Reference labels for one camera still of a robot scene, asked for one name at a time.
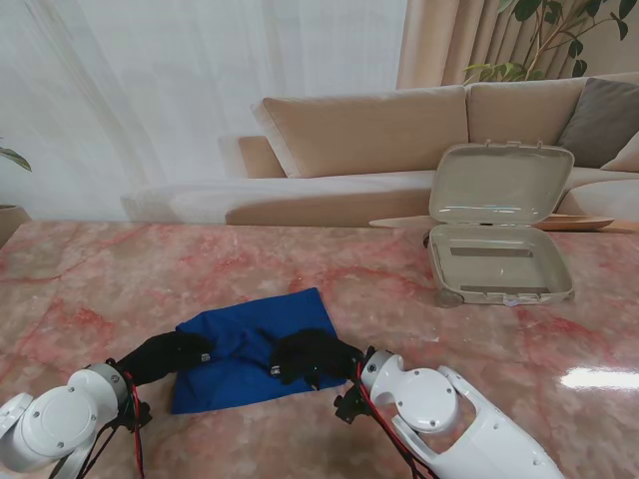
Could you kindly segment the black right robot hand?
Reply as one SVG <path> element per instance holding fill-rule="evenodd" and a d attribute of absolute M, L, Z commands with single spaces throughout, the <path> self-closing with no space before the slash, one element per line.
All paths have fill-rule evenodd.
<path fill-rule="evenodd" d="M 349 380 L 363 353 L 324 329 L 306 328 L 275 341 L 270 374 L 283 384 L 301 379 L 313 390 L 325 379 Z"/>

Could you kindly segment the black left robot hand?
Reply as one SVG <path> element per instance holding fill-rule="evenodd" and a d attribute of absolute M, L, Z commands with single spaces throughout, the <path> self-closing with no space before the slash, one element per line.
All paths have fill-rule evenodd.
<path fill-rule="evenodd" d="M 204 336 L 176 330 L 147 339 L 117 361 L 116 368 L 140 386 L 205 364 L 214 349 Z"/>

